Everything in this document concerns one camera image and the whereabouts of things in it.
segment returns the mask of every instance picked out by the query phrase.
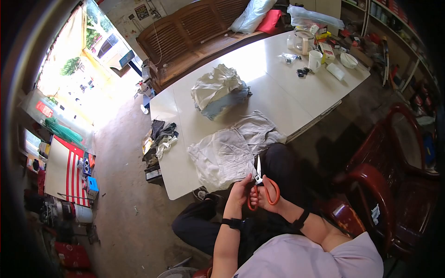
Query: black pants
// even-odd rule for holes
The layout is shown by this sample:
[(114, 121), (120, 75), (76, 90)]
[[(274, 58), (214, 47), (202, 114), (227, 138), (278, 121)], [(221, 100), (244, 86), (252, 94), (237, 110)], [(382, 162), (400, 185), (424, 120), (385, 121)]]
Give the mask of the black pants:
[[(306, 193), (297, 178), (294, 154), (283, 144), (273, 144), (261, 160), (262, 172), (274, 180), (286, 200), (300, 206), (308, 207)], [(255, 225), (251, 231), (241, 232), (239, 264), (243, 264), (263, 243), (280, 234), (293, 233), (288, 223), (278, 214), (267, 212), (265, 225)], [(173, 221), (174, 233), (185, 243), (212, 256), (220, 223), (210, 222), (216, 215), (216, 203), (204, 200), (186, 207)]]

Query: black wrist strap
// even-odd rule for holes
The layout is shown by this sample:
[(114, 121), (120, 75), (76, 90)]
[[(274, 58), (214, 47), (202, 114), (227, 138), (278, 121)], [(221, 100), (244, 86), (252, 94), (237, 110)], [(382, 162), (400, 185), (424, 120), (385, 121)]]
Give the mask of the black wrist strap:
[(304, 222), (306, 221), (306, 218), (309, 216), (309, 210), (304, 210), (303, 213), (301, 214), (300, 218), (298, 218), (297, 220), (295, 220), (292, 223), (292, 228), (294, 229), (294, 231), (299, 231), (301, 228), (303, 228), (304, 226)]
[(244, 220), (236, 219), (236, 218), (231, 218), (231, 219), (223, 218), (221, 220), (221, 224), (229, 225), (229, 227), (231, 227), (232, 229), (236, 229), (236, 230), (240, 230), (240, 231), (243, 228), (243, 223), (244, 223)]

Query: white bowl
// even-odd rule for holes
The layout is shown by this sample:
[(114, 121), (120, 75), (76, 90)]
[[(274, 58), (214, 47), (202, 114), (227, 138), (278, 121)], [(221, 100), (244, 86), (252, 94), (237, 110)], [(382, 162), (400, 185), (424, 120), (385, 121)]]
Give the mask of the white bowl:
[(340, 54), (340, 61), (346, 68), (356, 68), (358, 65), (357, 59), (351, 54), (342, 53)]

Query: scissors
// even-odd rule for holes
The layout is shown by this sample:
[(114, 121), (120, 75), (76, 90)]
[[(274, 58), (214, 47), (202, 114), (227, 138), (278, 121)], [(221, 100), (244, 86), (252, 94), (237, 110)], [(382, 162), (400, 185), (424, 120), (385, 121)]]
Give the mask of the scissors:
[[(263, 179), (261, 178), (261, 160), (260, 160), (259, 156), (258, 156), (258, 160), (257, 160), (257, 162), (256, 162), (256, 172), (257, 172), (258, 174), (255, 176), (255, 185), (253, 186), (253, 188), (255, 189), (256, 197), (258, 197), (258, 185), (260, 185), (260, 184), (263, 183)], [(275, 201), (272, 201), (272, 200), (271, 200), (271, 197), (270, 197), (270, 195), (269, 195), (269, 191), (267, 190), (267, 187), (264, 187), (264, 189), (265, 189), (265, 191), (266, 191), (267, 201), (268, 201), (269, 204), (271, 204), (271, 205), (276, 205), (276, 204), (278, 203), (278, 201), (279, 201), (279, 197), (280, 197), (280, 194), (279, 194), (279, 187), (278, 187), (278, 185), (276, 184), (276, 182), (274, 182), (273, 180), (269, 179), (268, 177), (267, 177), (266, 179), (268, 179), (269, 182), (275, 187), (275, 191), (276, 191), (276, 193), (277, 193), (277, 197), (276, 197)], [(256, 211), (257, 208), (258, 208), (258, 203), (257, 203), (257, 205), (256, 205), (255, 207), (252, 207), (252, 205), (251, 205), (251, 201), (250, 201), (250, 193), (249, 193), (249, 195), (247, 196), (247, 206), (249, 207), (249, 209), (250, 209), (251, 211)]]

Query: concrete floor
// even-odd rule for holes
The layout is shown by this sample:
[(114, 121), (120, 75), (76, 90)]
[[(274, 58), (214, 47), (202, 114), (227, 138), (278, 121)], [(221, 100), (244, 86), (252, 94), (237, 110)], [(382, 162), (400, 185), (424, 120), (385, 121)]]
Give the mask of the concrete floor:
[[(357, 150), (372, 125), (399, 101), (382, 90), (372, 74), (344, 98), (321, 122), (289, 145), (302, 163), (302, 178), (318, 194), (327, 194), (330, 177)], [(208, 256), (183, 243), (172, 232), (174, 218), (191, 202), (192, 194), (170, 201), (163, 187), (145, 181), (141, 140), (150, 129), (150, 117), (140, 110), (142, 97), (131, 93), (107, 107), (115, 117), (101, 122), (96, 134), (96, 166), (101, 195), (94, 223), (101, 244), (88, 252), (98, 277), (157, 277), (189, 256), (202, 268)]]

